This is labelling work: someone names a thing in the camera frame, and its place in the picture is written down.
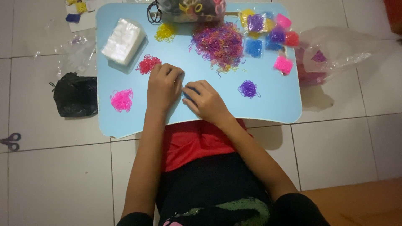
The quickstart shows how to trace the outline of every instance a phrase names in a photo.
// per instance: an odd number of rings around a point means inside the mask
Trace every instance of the pile of mixed rubber bands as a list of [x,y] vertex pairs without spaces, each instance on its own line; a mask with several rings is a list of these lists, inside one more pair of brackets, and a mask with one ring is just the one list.
[[195,45],[195,51],[204,60],[211,62],[211,68],[217,65],[217,72],[236,71],[243,58],[243,35],[236,24],[205,23],[193,32],[189,50]]

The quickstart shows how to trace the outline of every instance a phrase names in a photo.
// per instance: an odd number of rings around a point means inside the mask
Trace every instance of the left hand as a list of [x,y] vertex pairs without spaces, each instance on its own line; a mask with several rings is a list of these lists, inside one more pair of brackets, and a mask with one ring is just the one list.
[[167,114],[181,94],[182,74],[181,68],[170,64],[155,65],[148,81],[147,111]]

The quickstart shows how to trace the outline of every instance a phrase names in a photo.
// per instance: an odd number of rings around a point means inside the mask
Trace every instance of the person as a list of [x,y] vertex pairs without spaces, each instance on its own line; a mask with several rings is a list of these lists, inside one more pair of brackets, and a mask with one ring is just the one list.
[[[205,80],[156,65],[118,226],[329,225]],[[182,91],[203,120],[165,125]]]

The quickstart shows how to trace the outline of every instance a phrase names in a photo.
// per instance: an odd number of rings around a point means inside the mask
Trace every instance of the right hand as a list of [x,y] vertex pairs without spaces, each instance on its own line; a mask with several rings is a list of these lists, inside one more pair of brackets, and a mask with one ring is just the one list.
[[[200,94],[198,95],[194,90],[188,87],[195,88]],[[189,82],[183,87],[183,92],[185,92],[195,104],[187,98],[183,99],[183,103],[203,120],[220,127],[234,119],[218,92],[207,81],[200,80]]]

